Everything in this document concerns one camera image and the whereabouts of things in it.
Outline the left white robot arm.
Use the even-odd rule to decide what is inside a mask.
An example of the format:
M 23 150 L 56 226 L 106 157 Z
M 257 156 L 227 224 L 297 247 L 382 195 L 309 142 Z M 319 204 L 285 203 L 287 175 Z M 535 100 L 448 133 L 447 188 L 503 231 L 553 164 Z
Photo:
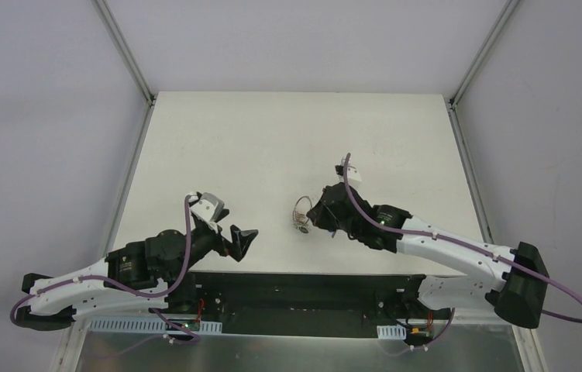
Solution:
M 26 296 L 13 306 L 9 318 L 15 326 L 46 332 L 103 312 L 192 312 L 198 309 L 200 296 L 190 268 L 211 252 L 240 262 L 259 234 L 236 226 L 230 233 L 226 239 L 205 224 L 189 235 L 167 229 L 127 243 L 73 273 L 26 274 L 22 279 Z

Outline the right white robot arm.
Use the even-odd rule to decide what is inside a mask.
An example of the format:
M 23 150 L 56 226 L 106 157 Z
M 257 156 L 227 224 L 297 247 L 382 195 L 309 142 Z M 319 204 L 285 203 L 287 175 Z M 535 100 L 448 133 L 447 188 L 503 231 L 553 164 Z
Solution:
M 484 309 L 514 326 L 539 326 L 547 284 L 533 274 L 548 271 L 530 243 L 511 248 L 448 236 L 404 209 L 371 205 L 343 183 L 324 187 L 307 218 L 318 229 L 343 231 L 372 250 L 421 257 L 460 272 L 450 278 L 428 275 L 404 293 L 402 308 L 411 317 L 443 308 Z

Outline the large silver keyring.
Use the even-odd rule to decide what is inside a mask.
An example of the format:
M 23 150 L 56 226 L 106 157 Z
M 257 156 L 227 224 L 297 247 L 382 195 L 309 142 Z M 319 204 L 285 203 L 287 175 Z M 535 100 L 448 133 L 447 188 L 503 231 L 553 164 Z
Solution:
M 312 221 L 308 217 L 308 212 L 314 207 L 313 200 L 309 195 L 302 195 L 294 203 L 291 211 L 291 221 L 293 227 L 298 230 L 299 226 L 307 226 L 312 230 Z

